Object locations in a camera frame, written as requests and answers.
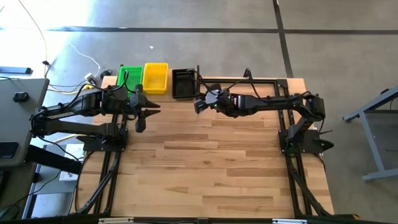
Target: plastic basket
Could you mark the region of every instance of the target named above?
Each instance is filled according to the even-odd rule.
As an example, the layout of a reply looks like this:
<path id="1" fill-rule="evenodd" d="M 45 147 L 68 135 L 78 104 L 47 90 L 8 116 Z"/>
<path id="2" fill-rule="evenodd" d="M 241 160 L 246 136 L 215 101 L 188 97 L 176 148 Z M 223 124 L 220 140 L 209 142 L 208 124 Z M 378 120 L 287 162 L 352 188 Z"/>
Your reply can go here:
<path id="1" fill-rule="evenodd" d="M 118 82 L 117 85 L 122 85 L 124 81 L 124 72 L 129 71 L 129 78 L 127 79 L 126 85 L 130 90 L 134 90 L 136 85 L 142 84 L 142 71 L 144 70 L 143 66 L 120 66 Z"/>
<path id="2" fill-rule="evenodd" d="M 188 69 L 174 69 L 172 71 L 173 98 L 192 99 L 196 96 L 195 76 Z"/>
<path id="3" fill-rule="evenodd" d="M 142 85 L 150 95 L 164 95 L 167 89 L 167 63 L 146 63 Z"/>

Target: gray floor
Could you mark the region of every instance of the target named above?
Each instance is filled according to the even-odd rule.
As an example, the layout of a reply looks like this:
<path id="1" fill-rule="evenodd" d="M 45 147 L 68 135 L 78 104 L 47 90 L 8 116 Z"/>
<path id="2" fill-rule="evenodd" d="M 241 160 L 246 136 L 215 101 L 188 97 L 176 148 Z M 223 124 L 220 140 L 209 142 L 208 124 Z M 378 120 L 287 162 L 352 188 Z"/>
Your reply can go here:
<path id="1" fill-rule="evenodd" d="M 272 0 L 23 2 L 44 28 L 277 28 Z M 398 29 L 398 1 L 279 0 L 279 5 L 285 29 Z M 6 4 L 0 26 L 11 29 L 0 32 L 9 40 L 0 42 L 2 51 L 13 52 L 3 55 L 2 62 L 28 65 L 35 69 L 34 76 L 41 76 L 42 41 L 18 3 Z M 168 62 L 171 68 L 200 64 L 202 74 L 210 76 L 241 76 L 250 67 L 255 77 L 286 77 L 278 34 L 46 32 L 45 36 L 53 84 L 78 83 L 88 72 L 96 72 L 96 65 L 67 42 L 95 58 L 101 70 L 116 72 L 121 63 Z M 335 212 L 397 223 L 398 177 L 362 181 L 361 175 L 374 172 L 376 166 L 361 123 L 345 124 L 341 117 L 398 84 L 398 35 L 287 34 L 286 39 L 294 77 L 304 78 L 307 89 L 325 99 L 324 130 L 334 130 L 324 137 L 335 143 L 324 159 Z M 70 98 L 48 93 L 45 105 Z M 398 108 L 398 101 L 392 107 Z M 64 196 L 41 197 L 34 216 L 63 213 L 65 202 Z"/>

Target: green basket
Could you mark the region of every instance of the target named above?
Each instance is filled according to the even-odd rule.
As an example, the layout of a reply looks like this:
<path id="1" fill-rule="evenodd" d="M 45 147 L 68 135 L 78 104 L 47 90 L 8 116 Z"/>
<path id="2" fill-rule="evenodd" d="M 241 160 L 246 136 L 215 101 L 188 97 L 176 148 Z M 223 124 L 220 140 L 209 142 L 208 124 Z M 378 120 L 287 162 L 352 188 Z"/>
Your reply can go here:
<path id="1" fill-rule="evenodd" d="M 126 85 L 130 90 L 134 90 L 137 84 L 142 84 L 142 72 L 144 71 L 143 66 L 120 66 L 117 85 L 122 85 L 124 81 L 124 72 L 129 71 L 129 78 L 127 79 Z"/>

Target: black floor stripe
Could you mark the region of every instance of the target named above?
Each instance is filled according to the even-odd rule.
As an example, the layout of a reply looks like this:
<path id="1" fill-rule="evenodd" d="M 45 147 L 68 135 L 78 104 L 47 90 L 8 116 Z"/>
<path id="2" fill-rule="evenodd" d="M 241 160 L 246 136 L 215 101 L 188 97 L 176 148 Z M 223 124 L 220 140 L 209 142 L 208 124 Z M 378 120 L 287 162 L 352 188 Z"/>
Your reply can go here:
<path id="1" fill-rule="evenodd" d="M 290 64 L 289 51 L 287 50 L 286 37 L 285 37 L 285 33 L 284 33 L 284 25 L 282 22 L 282 16 L 280 15 L 278 0 L 272 0 L 272 2 L 274 3 L 276 24 L 278 25 L 280 47 L 282 48 L 282 56 L 283 56 L 284 63 L 285 63 L 286 75 L 287 75 L 287 78 L 293 78 L 293 70 L 292 70 L 292 65 Z"/>
<path id="2" fill-rule="evenodd" d="M 276 34 L 277 29 L 239 29 L 239 28 L 150 28 L 150 27 L 56 27 L 46 31 L 63 32 L 191 32 L 191 33 L 242 33 Z"/>
<path id="3" fill-rule="evenodd" d="M 398 30 L 316 30 L 285 29 L 285 34 L 328 34 L 328 35 L 398 35 Z"/>

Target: wooden tabletop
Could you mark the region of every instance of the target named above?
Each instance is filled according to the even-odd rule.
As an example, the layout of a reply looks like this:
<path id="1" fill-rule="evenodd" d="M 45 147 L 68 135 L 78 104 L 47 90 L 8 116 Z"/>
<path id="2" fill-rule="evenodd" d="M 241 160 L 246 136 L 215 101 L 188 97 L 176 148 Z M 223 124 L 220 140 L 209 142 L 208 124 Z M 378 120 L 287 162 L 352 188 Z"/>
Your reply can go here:
<path id="1" fill-rule="evenodd" d="M 105 77 L 103 86 L 115 83 L 116 77 Z M 288 79 L 288 84 L 290 94 L 306 90 L 301 78 Z M 256 88 L 261 96 L 274 95 L 271 85 L 258 84 Z M 197 115 L 192 101 L 175 101 L 170 89 L 163 96 L 148 96 L 162 112 L 147 118 L 143 133 L 134 131 L 135 121 L 127 124 L 129 138 L 119 167 L 112 216 L 293 217 L 285 158 L 277 140 L 277 112 L 234 119 L 208 109 Z M 238 84 L 231 92 L 253 94 L 248 84 Z M 94 118 L 95 124 L 109 122 L 111 116 Z M 98 185 L 103 156 L 103 152 L 95 152 L 84 166 L 79 206 Z M 322 163 L 311 154 L 303 155 L 303 163 L 309 189 L 333 213 Z M 302 194 L 298 194 L 304 211 Z"/>

